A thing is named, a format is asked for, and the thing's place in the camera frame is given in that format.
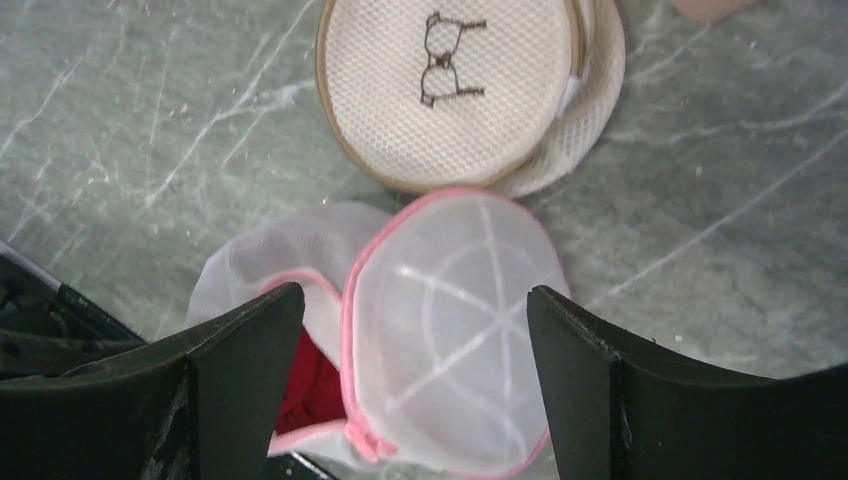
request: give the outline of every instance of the black plastic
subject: black plastic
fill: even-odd
[[[35,272],[3,255],[0,255],[0,330],[54,339],[133,342],[136,346],[145,343],[73,288],[60,284],[54,289]]]
[[[262,480],[337,480],[332,473],[297,453],[271,457]]]
[[[0,330],[0,380],[30,375],[58,377],[141,345],[136,341],[76,340]]]
[[[260,478],[303,309],[284,285],[59,377],[0,382],[0,478]]]
[[[726,370],[548,287],[528,316],[562,478],[845,478],[848,364],[783,380]]]

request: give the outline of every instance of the beige mesh laundry bag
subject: beige mesh laundry bag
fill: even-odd
[[[393,188],[526,195],[571,171],[623,81],[614,0],[327,0],[318,91],[345,152]]]
[[[188,324],[284,281],[307,305],[270,455],[503,477],[547,439],[526,297],[568,286],[521,206],[453,188],[394,218],[339,203],[277,219],[210,258]]]

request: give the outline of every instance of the white vein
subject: white vein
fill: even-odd
[[[23,21],[26,19],[27,15],[29,14],[29,10],[32,8],[32,5],[34,3],[35,3],[35,0],[27,0],[26,2],[24,2],[23,7],[21,7],[21,13],[18,14],[18,19],[15,20],[15,28],[18,28],[18,27],[21,26],[21,24],[23,23]]]
[[[156,139],[156,124],[159,123],[159,108],[162,104],[162,92],[165,90],[165,78],[168,75],[168,63],[171,59],[171,45],[174,42],[174,35],[177,33],[177,27],[171,29],[171,35],[168,37],[168,46],[165,48],[165,65],[162,67],[162,79],[159,82],[159,95],[156,97],[156,109],[153,112],[153,123],[150,125],[150,142],[148,145],[153,146]]]
[[[689,50],[689,48],[691,48],[692,45],[695,42],[697,42],[698,40],[701,39],[701,37],[706,35],[706,33],[709,30],[710,30],[710,26],[709,25],[705,26],[704,28],[699,30],[695,35],[693,35],[688,40],[683,42],[683,45],[678,47],[677,50],[672,52],[669,56],[663,58],[660,61],[654,62],[651,65],[649,65],[648,67],[644,68],[643,70],[640,70],[640,71],[634,73],[633,75],[631,75],[630,78],[629,78],[629,81],[633,82],[633,83],[642,83],[645,80],[647,80],[649,77],[656,74],[657,72],[668,68],[669,66],[671,66],[674,63],[675,60],[677,60],[677,58],[680,55],[682,55],[684,52]]]
[[[138,94],[141,92],[141,75],[144,73],[144,64],[147,63],[147,56],[141,57],[141,65],[138,67],[138,76],[135,79],[135,95],[133,95],[132,111],[136,111],[138,104]]]
[[[173,310],[173,307],[173,304],[168,304],[167,310],[165,310],[165,313],[163,313],[160,317],[159,327],[156,329],[156,333],[153,334],[154,340],[159,340],[160,338],[162,338],[162,329],[165,327],[165,323],[171,317],[171,311]]]
[[[12,233],[9,234],[7,243],[12,243],[15,237],[18,236],[21,230],[23,230],[23,228],[26,227],[33,218],[40,216],[55,201],[54,199],[50,198],[43,204],[36,205],[34,199],[38,196],[39,193],[41,193],[41,183],[37,183],[35,185],[35,191],[32,192],[32,199],[25,198],[20,192],[17,192],[18,197],[21,199],[21,201],[24,202],[24,211],[21,212],[20,217],[18,217],[18,222],[12,229]]]
[[[204,125],[203,128],[200,129],[200,132],[198,132],[197,136],[194,137],[194,140],[192,140],[191,144],[185,150],[183,156],[179,159],[174,168],[171,169],[168,175],[165,176],[165,180],[147,196],[144,201],[145,208],[150,208],[150,206],[152,206],[156,202],[156,200],[159,199],[159,196],[161,196],[162,193],[164,193],[165,190],[168,189],[168,187],[174,181],[174,178],[176,177],[177,173],[179,173],[179,171],[185,166],[186,162],[189,161],[189,159],[192,157],[195,150],[197,149],[197,146],[200,145],[200,142],[203,141],[203,139],[209,133],[209,129],[211,129],[222,119],[238,115],[243,112],[242,107],[244,107],[248,100],[253,98],[256,94],[256,86],[259,84],[262,75],[268,70],[268,68],[270,68],[271,64],[279,55],[280,51],[283,49],[283,46],[285,46],[286,41],[289,39],[294,29],[300,24],[301,20],[303,19],[303,16],[306,14],[309,8],[312,7],[314,3],[315,0],[309,0],[308,2],[306,2],[303,8],[300,9],[300,12],[298,12],[297,16],[294,18],[292,25],[288,28],[288,30],[286,30],[285,33],[283,33],[282,36],[280,36],[280,39],[277,41],[274,51],[271,53],[271,55],[268,56],[265,63],[253,76],[253,79],[251,80],[250,84],[248,85],[241,98],[239,98],[239,100],[232,107],[230,107],[230,109],[226,111],[218,110],[218,112],[209,120],[209,122],[207,122],[206,125]]]
[[[684,132],[675,132],[669,135],[648,135],[641,128],[634,128],[622,132],[610,132],[604,135],[606,140],[617,143],[644,143],[654,147],[676,145],[689,138],[711,137],[717,133],[735,127],[735,123],[725,123],[713,127],[692,127]]]
[[[642,28],[639,30],[642,31],[642,40],[639,42],[639,45],[633,49],[632,52],[627,54],[627,58],[633,58],[641,54],[645,48],[647,48],[650,44],[656,42],[657,40],[663,38],[668,32],[662,31],[660,27],[663,25],[663,19],[665,17],[665,12],[667,9],[667,5],[665,2],[657,2],[654,6],[654,10],[651,12],[651,15],[642,23]]]
[[[103,75],[106,75],[107,73],[109,73],[110,70],[112,70],[112,67],[115,65],[115,61],[118,60],[118,56],[124,50],[124,35],[126,33],[126,29],[127,29],[127,24],[122,23],[121,24],[121,30],[120,30],[120,32],[118,32],[118,35],[119,35],[119,37],[118,37],[118,48],[116,48],[115,53],[112,54],[112,60],[109,62],[109,65],[107,65],[106,68],[103,70]]]
[[[56,263],[64,258],[66,255],[75,252],[88,238],[88,234],[85,233],[87,229],[84,226],[78,226],[74,233],[71,235],[67,235],[65,242],[53,252],[53,257],[50,259],[50,262],[47,264],[47,269],[52,270]]]
[[[756,206],[758,203],[762,202],[765,198],[767,198],[772,193],[774,193],[777,189],[782,187],[786,182],[795,178],[799,173],[801,173],[805,169],[809,168],[811,165],[814,165],[815,163],[819,162],[824,157],[824,155],[830,151],[830,149],[832,149],[835,145],[837,145],[839,142],[844,140],[846,137],[848,137],[848,130],[845,130],[842,133],[840,133],[839,135],[837,135],[836,137],[834,137],[830,142],[827,143],[827,145],[822,147],[813,156],[811,156],[807,160],[804,160],[803,162],[798,164],[795,168],[793,168],[792,170],[787,172],[785,175],[778,178],[771,185],[766,187],[763,191],[761,191],[760,193],[755,195],[747,203],[745,203],[741,207],[737,208],[736,210],[733,210],[732,212],[730,212],[729,214],[727,214],[726,216],[724,216],[723,218],[721,218],[717,222],[713,223],[712,225],[707,227],[705,230],[703,230],[701,233],[690,238],[688,241],[686,241],[682,245],[680,245],[677,248],[675,248],[674,250],[672,250],[671,253],[669,253],[668,255],[666,255],[666,256],[660,258],[659,260],[655,261],[654,263],[648,265],[647,268],[643,269],[642,271],[640,271],[636,275],[633,275],[632,277],[625,280],[624,282],[621,282],[618,285],[614,286],[613,288],[608,290],[606,293],[604,293],[604,294],[600,295],[599,297],[595,298],[594,300],[590,301],[589,303],[586,304],[586,307],[590,308],[590,309],[597,307],[598,305],[603,303],[608,298],[618,295],[620,292],[622,292],[623,290],[626,290],[627,288],[632,286],[634,283],[638,282],[639,280],[642,280],[646,276],[650,275],[651,273],[655,272],[656,270],[659,270],[663,266],[667,265],[672,260],[680,257],[681,255],[686,253],[690,248],[700,244],[705,238],[712,235],[716,230],[718,230],[719,228],[721,228],[721,227],[727,225],[728,223],[736,220],[737,218],[739,218],[739,216],[745,214],[746,212],[748,212],[749,210],[754,208],[754,206]]]
[[[47,170],[47,167],[53,164],[53,157],[47,157],[47,161],[44,162],[44,165],[38,169],[38,172],[35,174],[35,181],[41,180],[41,177],[44,176],[44,172]]]
[[[256,115],[256,117],[253,118],[253,122],[251,122],[250,125],[247,127],[247,130],[245,130],[244,135],[241,136],[239,141],[236,142],[233,149],[230,150],[230,153],[228,153],[227,156],[224,157],[224,159],[221,161],[222,167],[226,167],[227,164],[230,163],[230,159],[233,158],[233,155],[236,154],[236,151],[238,151],[238,149],[240,149],[241,146],[244,145],[244,142],[247,141],[247,137],[250,136],[251,132],[253,132],[253,128],[256,127],[256,124],[258,124],[260,120],[262,120],[262,117],[265,116],[265,113],[266,112],[260,112],[258,115]]]
[[[784,128],[794,127],[800,125],[805,122],[809,122],[811,120],[816,119],[816,114],[820,113],[822,110],[832,106],[833,104],[843,100],[845,95],[848,94],[848,80],[842,82],[842,85],[830,93],[827,97],[822,99],[821,102],[814,105],[811,109],[798,114],[792,117],[786,117],[779,120],[767,121],[767,122],[740,122],[740,125],[744,128],[748,128],[751,130],[781,130]]]
[[[112,129],[112,131],[109,132],[109,135],[106,137],[106,140],[103,142],[103,145],[101,145],[99,148],[94,142],[94,139],[91,138],[91,135],[88,135],[88,142],[91,144],[92,151],[94,152],[94,161],[91,163],[91,166],[97,168],[97,170],[99,170],[103,174],[103,181],[105,183],[109,183],[110,177],[109,172],[106,171],[106,165],[104,165],[103,163],[103,156],[101,154],[103,153],[103,150],[105,150],[106,147],[108,147],[109,144],[112,143],[112,137],[115,136],[115,132],[117,130],[117,128]]]
[[[77,62],[71,68],[60,73],[53,80],[53,85],[50,87],[50,91],[47,92],[47,95],[44,97],[44,100],[41,102],[41,106],[38,107],[38,110],[36,110],[31,117],[18,122],[15,125],[15,128],[13,128],[11,132],[9,132],[9,135],[6,136],[6,140],[4,140],[2,146],[0,146],[0,158],[3,158],[3,156],[6,155],[6,151],[12,145],[12,142],[15,141],[15,135],[17,135],[18,132],[21,131],[21,129],[34,122],[35,119],[40,117],[42,113],[44,113],[44,109],[47,108],[47,104],[50,103],[50,100],[53,98],[53,95],[55,95],[56,92],[60,88],[62,88],[68,82],[68,80],[70,80],[70,78],[74,75],[74,72],[77,70],[77,67],[79,67],[80,63],[82,63],[82,59],[83,57],[80,57],[79,60],[77,60]]]
[[[265,45],[268,45],[268,41],[271,40],[271,35],[267,33],[263,33],[261,37],[259,37],[259,44],[256,45],[256,48],[253,49],[253,55],[250,56],[250,60],[247,62],[247,66],[244,67],[244,71],[247,72],[250,70],[250,67],[253,66],[253,62],[259,58],[259,54],[262,53],[262,49],[265,48]]]

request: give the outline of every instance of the pink trim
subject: pink trim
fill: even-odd
[[[332,422],[319,423],[308,427],[299,428],[282,435],[274,435],[271,444],[268,445],[268,455],[277,455],[293,450],[298,442],[316,435],[323,435],[332,430],[342,430],[346,420],[333,420]]]
[[[360,273],[362,273],[362,269],[368,263],[368,260],[371,258],[371,255],[374,254],[374,251],[380,247],[380,245],[395,231],[398,227],[400,227],[406,220],[409,219],[412,215],[415,215],[425,207],[429,206],[432,203],[438,202],[440,200],[444,200],[447,198],[453,198],[464,195],[477,195],[477,196],[488,196],[492,198],[497,198],[499,200],[507,201],[522,210],[524,210],[527,215],[534,219],[541,231],[548,238],[548,242],[550,242],[551,247],[554,251],[556,251],[556,247],[554,243],[550,240],[550,236],[548,235],[547,229],[542,225],[539,219],[533,215],[532,212],[527,210],[523,205],[514,202],[512,199],[505,197],[503,195],[488,191],[481,190],[478,188],[471,187],[454,187],[447,188],[444,190],[439,190],[427,195],[424,195],[408,206],[400,211],[392,220],[386,224],[379,232],[365,245],[359,255],[356,257],[356,260],[353,263],[353,267],[348,274],[347,281],[344,288],[344,294],[342,296],[342,338],[341,338],[341,369],[339,371],[341,382],[342,382],[342,400],[344,402],[345,411],[348,416],[348,426],[345,428],[345,433],[348,435],[348,439],[353,443],[353,445],[357,448],[363,458],[366,458],[369,461],[374,459],[372,463],[376,463],[376,460],[379,460],[380,454],[391,455],[397,451],[397,447],[390,444],[388,441],[383,439],[370,425],[368,419],[365,416],[365,413],[359,407],[359,403],[356,400],[356,384],[355,384],[355,366],[353,364],[353,298],[354,293],[356,291],[356,282],[359,278]],[[571,296],[570,288],[568,287],[568,281],[563,278],[563,282],[566,286],[566,291],[563,294],[567,297]],[[514,475],[515,473],[525,469],[541,452],[542,448],[545,445],[545,442],[548,440],[550,436],[550,430],[545,429],[545,432],[542,434],[542,438],[539,440],[539,443],[536,444],[536,447],[533,449],[533,452],[530,454],[530,457],[523,464],[510,469],[508,472],[505,472],[500,475],[493,476],[480,476],[475,477],[473,475],[463,474],[467,477],[472,478],[502,478],[506,476]]]

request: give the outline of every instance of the round lid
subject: round lid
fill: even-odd
[[[318,90],[366,172],[424,192],[489,185],[556,117],[580,35],[572,0],[327,0]]]
[[[568,294],[545,229],[521,206],[449,189],[404,209],[347,280],[351,418],[393,459],[466,475],[522,469],[547,433],[526,314],[538,285]]]

